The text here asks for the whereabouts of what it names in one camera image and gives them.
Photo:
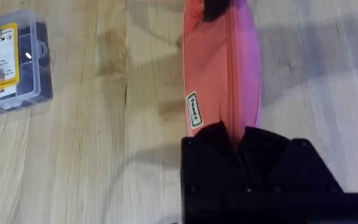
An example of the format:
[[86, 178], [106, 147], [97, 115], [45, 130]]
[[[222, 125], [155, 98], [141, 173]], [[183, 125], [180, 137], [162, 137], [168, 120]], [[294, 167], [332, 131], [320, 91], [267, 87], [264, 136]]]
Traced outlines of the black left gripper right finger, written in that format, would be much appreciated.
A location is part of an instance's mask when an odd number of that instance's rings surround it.
[[307, 139], [246, 127], [238, 151], [250, 177], [268, 192], [344, 192]]

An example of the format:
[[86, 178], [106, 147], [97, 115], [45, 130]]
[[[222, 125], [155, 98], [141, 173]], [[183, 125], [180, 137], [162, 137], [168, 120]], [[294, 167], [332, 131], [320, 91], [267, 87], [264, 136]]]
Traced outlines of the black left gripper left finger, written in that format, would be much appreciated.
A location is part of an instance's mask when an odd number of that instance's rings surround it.
[[222, 121], [181, 140], [181, 184], [186, 195], [242, 192], [247, 174]]

